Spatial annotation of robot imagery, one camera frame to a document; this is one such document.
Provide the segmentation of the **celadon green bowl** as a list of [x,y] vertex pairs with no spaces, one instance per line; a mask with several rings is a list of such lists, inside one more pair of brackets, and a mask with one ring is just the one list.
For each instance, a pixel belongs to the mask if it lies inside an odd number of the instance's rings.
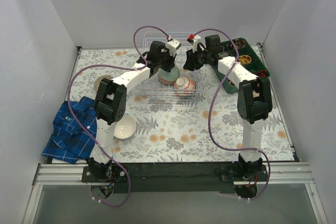
[[177,66],[173,67],[171,72],[165,72],[164,70],[159,69],[158,76],[165,80],[176,81],[180,77],[180,70]]

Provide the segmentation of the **white wire dish rack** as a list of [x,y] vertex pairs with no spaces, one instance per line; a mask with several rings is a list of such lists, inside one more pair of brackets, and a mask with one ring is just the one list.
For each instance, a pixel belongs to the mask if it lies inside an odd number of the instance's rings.
[[183,69],[186,62],[186,51],[191,48],[191,44],[187,41],[191,31],[187,32],[168,32],[172,38],[181,42],[181,47],[177,50],[175,58],[175,66],[179,68],[180,76],[187,76],[195,82],[195,90],[191,94],[183,94],[176,91],[173,84],[163,84],[159,81],[159,75],[155,74],[151,78],[143,81],[139,85],[139,89],[147,97],[158,97],[160,99],[179,99],[182,97],[194,98],[202,89],[202,70],[189,71]]

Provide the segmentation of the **orange floral bowl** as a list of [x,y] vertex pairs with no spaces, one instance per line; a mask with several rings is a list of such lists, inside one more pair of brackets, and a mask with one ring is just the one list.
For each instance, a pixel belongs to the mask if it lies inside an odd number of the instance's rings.
[[174,91],[179,97],[189,97],[195,89],[196,82],[188,76],[181,76],[174,83]]

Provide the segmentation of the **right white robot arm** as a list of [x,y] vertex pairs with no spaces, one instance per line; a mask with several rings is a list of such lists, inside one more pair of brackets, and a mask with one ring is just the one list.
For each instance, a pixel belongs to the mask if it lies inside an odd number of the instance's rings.
[[203,65],[215,66],[217,71],[238,88],[237,111],[243,120],[243,145],[238,148],[238,176],[251,180],[261,165],[261,129],[272,111],[270,82],[267,77],[258,77],[238,61],[238,56],[228,56],[221,46],[219,35],[205,37],[205,46],[199,35],[191,34],[187,41],[192,49],[186,52],[184,69],[194,71]]

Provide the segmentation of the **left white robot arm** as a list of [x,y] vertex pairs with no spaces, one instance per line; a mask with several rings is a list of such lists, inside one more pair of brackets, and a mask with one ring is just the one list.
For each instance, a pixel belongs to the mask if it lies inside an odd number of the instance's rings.
[[100,81],[94,101],[97,122],[96,144],[90,154],[90,157],[99,163],[93,170],[93,175],[98,181],[106,182],[112,175],[111,168],[105,164],[110,162],[117,122],[125,114],[127,93],[156,74],[159,69],[170,72],[175,66],[175,57],[180,46],[181,42],[176,39],[166,43],[154,41],[150,45],[150,50],[140,55],[130,71],[112,80]]

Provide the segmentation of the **black white leaf bowl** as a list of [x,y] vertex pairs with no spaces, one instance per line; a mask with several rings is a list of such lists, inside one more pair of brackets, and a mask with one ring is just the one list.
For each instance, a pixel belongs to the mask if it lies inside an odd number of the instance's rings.
[[159,80],[160,83],[162,83],[164,85],[173,85],[175,83],[175,81],[165,80],[160,76],[158,76],[158,80]]

